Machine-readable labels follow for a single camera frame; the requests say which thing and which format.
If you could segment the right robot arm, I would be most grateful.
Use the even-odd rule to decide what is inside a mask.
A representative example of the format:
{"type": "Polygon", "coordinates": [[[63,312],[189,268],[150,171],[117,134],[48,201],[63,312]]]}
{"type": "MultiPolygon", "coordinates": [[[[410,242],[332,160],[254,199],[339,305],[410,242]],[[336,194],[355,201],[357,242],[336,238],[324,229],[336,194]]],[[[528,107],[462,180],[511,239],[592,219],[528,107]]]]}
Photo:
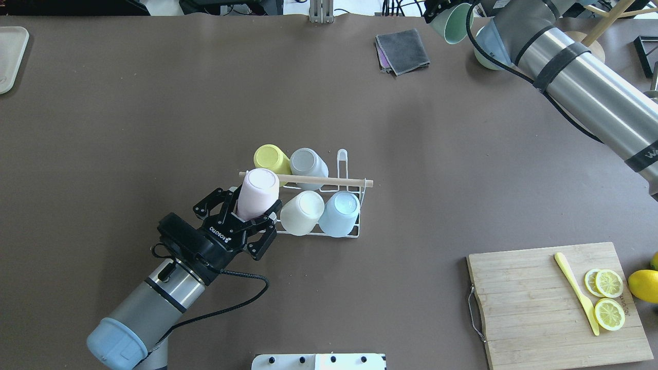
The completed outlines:
{"type": "Polygon", "coordinates": [[[656,198],[656,103],[555,26],[572,1],[511,1],[475,38],[475,1],[427,1],[423,18],[448,43],[468,37],[498,67],[531,82],[577,127],[609,146],[656,198]]]}

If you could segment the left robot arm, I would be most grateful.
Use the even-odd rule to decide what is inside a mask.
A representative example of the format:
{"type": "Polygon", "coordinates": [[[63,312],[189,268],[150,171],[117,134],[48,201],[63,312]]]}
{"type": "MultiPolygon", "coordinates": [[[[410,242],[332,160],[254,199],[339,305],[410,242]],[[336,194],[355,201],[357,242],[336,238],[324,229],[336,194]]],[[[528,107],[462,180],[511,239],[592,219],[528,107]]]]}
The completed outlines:
{"type": "Polygon", "coordinates": [[[202,221],[198,229],[175,213],[159,221],[158,243],[167,254],[162,256],[162,264],[87,337],[86,345],[97,360],[108,368],[133,369],[154,354],[175,329],[247,305],[244,301],[180,320],[220,275],[258,279],[269,287],[264,276],[227,269],[242,251],[260,260],[277,236],[273,216],[282,208],[278,194],[263,202],[264,209],[256,216],[239,216],[237,207],[252,199],[244,187],[216,188],[193,208],[202,221]]]}

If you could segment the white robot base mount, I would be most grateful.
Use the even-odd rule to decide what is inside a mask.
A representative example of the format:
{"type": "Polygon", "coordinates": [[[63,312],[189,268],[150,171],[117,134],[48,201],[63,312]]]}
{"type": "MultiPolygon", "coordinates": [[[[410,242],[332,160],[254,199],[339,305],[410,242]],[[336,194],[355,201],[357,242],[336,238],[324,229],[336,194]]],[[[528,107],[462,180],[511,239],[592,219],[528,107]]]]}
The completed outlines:
{"type": "Polygon", "coordinates": [[[254,358],[251,369],[386,369],[384,354],[261,354],[254,358]]]}

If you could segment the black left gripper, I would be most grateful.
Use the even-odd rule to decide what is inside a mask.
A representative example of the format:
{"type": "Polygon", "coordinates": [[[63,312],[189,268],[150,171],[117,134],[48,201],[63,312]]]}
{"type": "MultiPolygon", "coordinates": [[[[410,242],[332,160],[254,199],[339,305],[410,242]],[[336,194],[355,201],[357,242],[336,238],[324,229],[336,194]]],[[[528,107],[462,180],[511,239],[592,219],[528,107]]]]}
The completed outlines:
{"type": "MultiPolygon", "coordinates": [[[[242,188],[216,188],[193,206],[193,213],[199,219],[211,215],[211,211],[221,206],[219,215],[223,219],[236,209],[242,188]]],[[[158,223],[160,241],[177,260],[193,271],[205,286],[209,286],[218,276],[218,271],[226,268],[233,258],[247,244],[247,237],[263,231],[263,235],[247,244],[247,252],[259,261],[277,236],[275,220],[270,215],[282,209],[282,201],[277,199],[263,214],[246,222],[247,230],[237,230],[237,218],[228,216],[228,225],[219,225],[216,216],[205,221],[200,229],[195,229],[174,213],[167,214],[158,223]]]]}

